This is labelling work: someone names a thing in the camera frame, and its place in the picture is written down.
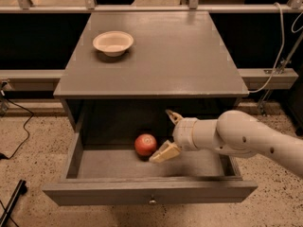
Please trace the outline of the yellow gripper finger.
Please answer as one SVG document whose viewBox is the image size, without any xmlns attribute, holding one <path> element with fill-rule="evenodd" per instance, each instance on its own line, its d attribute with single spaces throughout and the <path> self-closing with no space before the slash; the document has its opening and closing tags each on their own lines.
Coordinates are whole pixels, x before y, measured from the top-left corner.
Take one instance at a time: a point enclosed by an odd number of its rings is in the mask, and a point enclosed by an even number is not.
<svg viewBox="0 0 303 227">
<path fill-rule="evenodd" d="M 181 153 L 181 149 L 171 141 L 165 141 L 161 147 L 149 158 L 151 163 L 163 163 L 169 159 L 177 157 Z"/>
<path fill-rule="evenodd" d="M 177 125 L 183 119 L 183 117 L 180 114 L 178 114 L 172 110 L 166 110 L 166 114 L 168 115 L 170 121 L 174 125 Z"/>
</svg>

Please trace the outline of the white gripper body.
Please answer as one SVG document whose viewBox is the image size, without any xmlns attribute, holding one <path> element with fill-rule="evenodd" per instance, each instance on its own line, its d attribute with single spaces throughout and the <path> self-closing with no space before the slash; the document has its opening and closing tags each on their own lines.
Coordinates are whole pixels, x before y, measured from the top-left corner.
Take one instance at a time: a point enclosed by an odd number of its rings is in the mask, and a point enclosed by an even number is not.
<svg viewBox="0 0 303 227">
<path fill-rule="evenodd" d="M 214 149 L 219 145 L 216 128 L 216 119 L 183 118 L 176 124 L 172 136 L 174 143 L 185 151 Z"/>
</svg>

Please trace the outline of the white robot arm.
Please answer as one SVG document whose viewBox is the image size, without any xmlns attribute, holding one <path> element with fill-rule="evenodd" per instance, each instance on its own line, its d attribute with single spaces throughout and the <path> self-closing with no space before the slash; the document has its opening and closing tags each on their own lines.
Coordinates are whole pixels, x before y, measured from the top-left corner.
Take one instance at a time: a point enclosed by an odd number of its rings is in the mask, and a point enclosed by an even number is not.
<svg viewBox="0 0 303 227">
<path fill-rule="evenodd" d="M 303 178 L 303 140 L 275 131 L 248 113 L 231 110 L 216 119 L 183 117 L 171 110 L 167 115 L 174 124 L 173 140 L 150 157 L 152 163 L 203 149 L 239 158 L 260 154 Z"/>
</svg>

